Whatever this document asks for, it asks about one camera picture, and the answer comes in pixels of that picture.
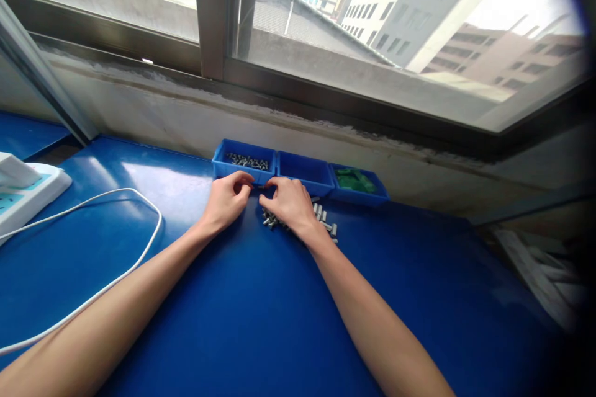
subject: white power strip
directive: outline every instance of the white power strip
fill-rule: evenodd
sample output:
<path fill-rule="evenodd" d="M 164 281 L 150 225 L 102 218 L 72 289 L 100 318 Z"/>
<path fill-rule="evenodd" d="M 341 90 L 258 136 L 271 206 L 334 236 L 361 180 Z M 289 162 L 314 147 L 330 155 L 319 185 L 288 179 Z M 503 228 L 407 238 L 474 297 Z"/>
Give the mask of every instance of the white power strip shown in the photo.
<path fill-rule="evenodd" d="M 73 182 L 64 170 L 41 163 L 26 163 L 40 179 L 31 186 L 19 188 L 0 185 L 0 234 L 18 230 L 39 211 L 52 203 Z M 0 239 L 0 245 L 8 238 Z"/>

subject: white object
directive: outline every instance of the white object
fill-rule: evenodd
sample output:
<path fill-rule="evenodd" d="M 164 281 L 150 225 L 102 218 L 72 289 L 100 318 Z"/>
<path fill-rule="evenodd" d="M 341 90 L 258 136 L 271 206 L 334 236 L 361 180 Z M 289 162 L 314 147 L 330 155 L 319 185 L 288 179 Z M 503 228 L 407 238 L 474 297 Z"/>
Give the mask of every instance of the white object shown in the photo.
<path fill-rule="evenodd" d="M 0 152 L 0 185 L 28 187 L 41 178 L 32 167 L 13 154 Z"/>
<path fill-rule="evenodd" d="M 39 225 L 40 223 L 44 223 L 44 222 L 46 222 L 48 220 L 52 220 L 52 219 L 54 219 L 56 217 L 60 217 L 60 216 L 63 216 L 64 214 L 68 214 L 69 212 L 72 212 L 74 210 L 77 210 L 78 208 L 81 208 L 81 207 L 85 206 L 87 203 L 92 202 L 93 200 L 98 199 L 99 197 L 103 197 L 103 196 L 108 195 L 108 194 L 113 194 L 114 192 L 120 192 L 120 191 L 125 191 L 125 190 L 132 191 L 135 194 L 137 194 L 139 197 L 141 197 L 144 201 L 146 201 L 147 204 L 149 204 L 151 206 L 151 208 L 153 208 L 157 212 L 157 215 L 158 215 L 157 225 L 155 226 L 155 231 L 153 232 L 153 234 L 151 236 L 151 239 L 149 239 L 149 242 L 147 243 L 147 246 L 145 247 L 145 249 L 141 253 L 141 256 L 138 258 L 138 260 L 133 264 L 133 266 L 131 268 L 129 268 L 128 270 L 126 270 L 123 274 L 121 274 L 116 279 L 114 279 L 112 282 L 110 282 L 109 284 L 107 284 L 104 288 L 102 288 L 101 290 L 99 290 L 95 295 L 93 295 L 91 298 L 89 298 L 88 300 L 86 300 L 83 304 L 81 304 L 77 309 L 75 309 L 72 313 L 70 313 L 68 316 L 66 316 L 65 318 L 63 318 L 61 321 L 57 322 L 52 327 L 50 327 L 49 329 L 47 329 L 44 332 L 40 333 L 39 335 L 36 335 L 36 336 L 31 337 L 29 339 L 26 339 L 25 341 L 21 341 L 21 342 L 15 343 L 15 344 L 11 344 L 10 346 L 6 346 L 6 347 L 1 348 L 0 349 L 0 356 L 9 354 L 11 352 L 14 352 L 15 350 L 22 349 L 23 347 L 27 347 L 27 346 L 30 346 L 33 343 L 38 342 L 43 337 L 49 335 L 54 330 L 60 328 L 61 326 L 63 326 L 67 322 L 71 321 L 80 312 L 82 312 L 88 306 L 90 306 L 91 304 L 93 304 L 101 295 L 103 295 L 104 293 L 106 293 L 110 288 L 112 288 L 114 285 L 116 285 L 118 282 L 120 282 L 122 279 L 124 279 L 130 273 L 132 273 L 138 267 L 138 265 L 143 261 L 143 259 L 145 258 L 145 255 L 147 254 L 147 251 L 149 251 L 149 248 L 151 248 L 151 244 L 153 244 L 153 240 L 155 239 L 155 236 L 157 235 L 157 232 L 160 229 L 161 221 L 162 221 L 162 216 L 161 216 L 161 212 L 158 209 L 158 207 L 155 206 L 153 203 L 151 203 L 149 201 L 149 199 L 146 198 L 139 191 L 137 191 L 136 189 L 133 189 L 133 188 L 121 188 L 121 189 L 114 189 L 114 190 L 111 190 L 111 191 L 108 191 L 108 192 L 104 192 L 103 194 L 96 195 L 95 197 L 91 197 L 89 200 L 85 200 L 83 203 L 80 203 L 77 206 L 73 206 L 72 208 L 67 209 L 66 211 L 62 211 L 61 213 L 58 213 L 58 214 L 53 215 L 51 217 L 42 219 L 42 220 L 37 221 L 35 223 L 31 223 L 30 225 L 23 226 L 22 228 L 19 228 L 18 230 L 15 230 L 15 231 L 12 231 L 11 233 L 4 234 L 3 236 L 0 236 L 0 239 L 6 239 L 6 238 L 8 238 L 8 237 L 10 237 L 10 236 L 12 236 L 14 234 L 20 233 L 21 231 L 25 231 L 25 230 L 27 230 L 27 229 L 35 226 L 35 225 Z"/>
<path fill-rule="evenodd" d="M 73 182 L 66 172 L 58 167 L 40 163 L 23 163 L 13 155 L 11 157 L 12 159 L 7 158 L 11 169 L 18 166 L 18 163 L 14 163 L 16 160 L 26 169 L 34 172 L 35 180 L 33 183 L 28 182 L 27 187 L 16 187 L 10 185 L 11 183 L 0 186 L 0 234 L 10 233 L 26 224 L 39 211 L 56 200 Z M 6 241 L 7 238 L 0 239 L 0 245 Z"/>

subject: building window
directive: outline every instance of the building window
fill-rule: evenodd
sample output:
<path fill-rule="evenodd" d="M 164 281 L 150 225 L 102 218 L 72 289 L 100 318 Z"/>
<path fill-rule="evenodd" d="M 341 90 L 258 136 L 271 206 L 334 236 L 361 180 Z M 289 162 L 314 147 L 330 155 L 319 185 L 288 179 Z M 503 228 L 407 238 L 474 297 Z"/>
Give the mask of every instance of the building window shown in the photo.
<path fill-rule="evenodd" d="M 391 11 L 391 7 L 393 6 L 393 2 L 389 2 L 387 4 L 387 6 L 385 7 L 385 10 L 383 11 L 383 13 L 381 14 L 381 20 L 384 20 L 385 17 L 387 17 L 389 11 Z"/>
<path fill-rule="evenodd" d="M 403 4 L 399 7 L 399 10 L 397 11 L 397 14 L 393 17 L 393 23 L 397 24 L 399 22 L 399 20 L 401 20 L 401 18 L 404 16 L 405 12 L 408 9 L 408 5 Z"/>
<path fill-rule="evenodd" d="M 521 90 L 526 85 L 528 85 L 528 83 L 518 81 L 517 79 L 509 79 L 505 84 L 503 84 L 503 87 L 509 88 L 511 90 Z"/>
<path fill-rule="evenodd" d="M 377 46 L 375 47 L 377 50 L 380 50 L 383 45 L 385 45 L 385 42 L 387 42 L 387 39 L 389 38 L 389 34 L 383 34 L 381 36 L 381 39 L 379 39 L 379 41 L 377 42 Z"/>
<path fill-rule="evenodd" d="M 550 67 L 548 65 L 529 64 L 526 68 L 523 69 L 523 72 L 531 74 L 542 74 L 549 68 Z"/>
<path fill-rule="evenodd" d="M 482 45 L 488 36 L 482 34 L 468 34 L 468 33 L 455 33 L 451 40 L 459 40 L 460 42 L 470 42 L 476 45 Z"/>
<path fill-rule="evenodd" d="M 397 46 L 399 41 L 400 41 L 400 39 L 398 39 L 398 38 L 393 39 L 393 42 L 391 42 L 391 45 L 389 45 L 389 48 L 387 49 L 387 52 L 389 53 L 390 51 L 395 50 L 395 47 Z"/>
<path fill-rule="evenodd" d="M 398 56 L 401 55 L 401 54 L 403 54 L 403 52 L 405 50 L 407 50 L 409 46 L 410 46 L 410 42 L 404 42 L 404 43 L 402 43 L 402 46 L 399 47 L 399 50 L 397 50 L 397 53 L 396 54 Z"/>
<path fill-rule="evenodd" d="M 530 51 L 530 53 L 532 54 L 538 54 L 539 52 L 541 52 L 542 50 L 544 50 L 548 45 L 545 43 L 539 43 L 537 44 L 537 46 L 535 46 L 534 48 L 532 48 L 532 51 Z"/>
<path fill-rule="evenodd" d="M 553 47 L 546 52 L 547 56 L 558 56 L 558 57 L 567 57 L 571 56 L 573 53 L 577 53 L 581 48 L 576 47 L 574 45 L 563 45 L 561 43 L 557 43 L 553 45 Z"/>
<path fill-rule="evenodd" d="M 470 54 L 474 53 L 472 50 L 465 50 L 463 48 L 451 47 L 449 45 L 445 45 L 439 51 L 442 53 L 453 54 L 453 55 L 463 57 L 463 58 L 466 58 Z"/>
<path fill-rule="evenodd" d="M 371 32 L 371 36 L 368 38 L 368 40 L 366 41 L 367 45 L 370 45 L 371 42 L 374 40 L 374 37 L 377 35 L 376 31 Z"/>
<path fill-rule="evenodd" d="M 368 13 L 367 19 L 370 19 L 373 16 L 373 12 L 375 9 L 377 9 L 377 5 L 378 5 L 378 3 L 375 3 L 374 5 L 372 5 L 371 12 Z"/>
<path fill-rule="evenodd" d="M 454 61 L 450 61 L 447 59 L 443 59 L 440 57 L 434 57 L 431 62 L 435 65 L 438 66 L 443 66 L 445 68 L 449 68 L 449 69 L 457 69 L 459 67 L 459 64 L 457 62 Z"/>

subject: blue table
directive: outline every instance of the blue table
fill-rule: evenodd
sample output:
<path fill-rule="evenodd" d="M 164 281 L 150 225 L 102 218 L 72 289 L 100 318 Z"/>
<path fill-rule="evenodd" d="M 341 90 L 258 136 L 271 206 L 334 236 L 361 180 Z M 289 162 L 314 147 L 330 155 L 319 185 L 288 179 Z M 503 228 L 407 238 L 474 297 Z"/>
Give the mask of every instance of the blue table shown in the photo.
<path fill-rule="evenodd" d="M 70 136 L 66 127 L 34 118 L 0 112 L 0 152 L 28 161 Z"/>
<path fill-rule="evenodd" d="M 134 187 L 162 211 L 149 257 L 200 216 L 207 160 L 98 138 L 62 167 L 73 185 L 38 218 Z M 156 215 L 109 197 L 0 248 L 0 343 L 39 333 L 138 257 Z M 467 221 L 324 200 L 343 252 L 427 348 L 459 396 L 527 395 L 559 329 Z M 380 395 L 310 254 L 244 214 L 191 266 L 101 395 Z M 0 358 L 5 367 L 16 354 Z"/>

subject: window frame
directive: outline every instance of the window frame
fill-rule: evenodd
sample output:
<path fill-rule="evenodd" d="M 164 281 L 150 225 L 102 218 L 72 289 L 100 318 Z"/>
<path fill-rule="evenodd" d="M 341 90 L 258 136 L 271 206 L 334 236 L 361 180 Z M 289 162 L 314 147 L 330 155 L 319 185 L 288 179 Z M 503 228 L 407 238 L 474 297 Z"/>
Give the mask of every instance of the window frame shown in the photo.
<path fill-rule="evenodd" d="M 250 10 L 254 1 L 242 0 L 242 4 Z M 565 94 L 492 132 L 232 57 L 240 52 L 241 37 L 248 36 L 250 42 L 253 25 L 252 16 L 240 11 L 240 0 L 197 0 L 197 11 L 210 12 L 197 14 L 199 43 L 51 1 L 6 2 L 38 44 L 94 53 L 136 69 L 166 71 L 196 88 L 225 92 L 226 98 L 245 104 L 489 162 L 508 158 L 583 121 L 594 86 L 590 74 Z M 239 17 L 245 24 L 240 28 Z M 147 66 L 141 58 L 151 59 L 153 65 Z"/>

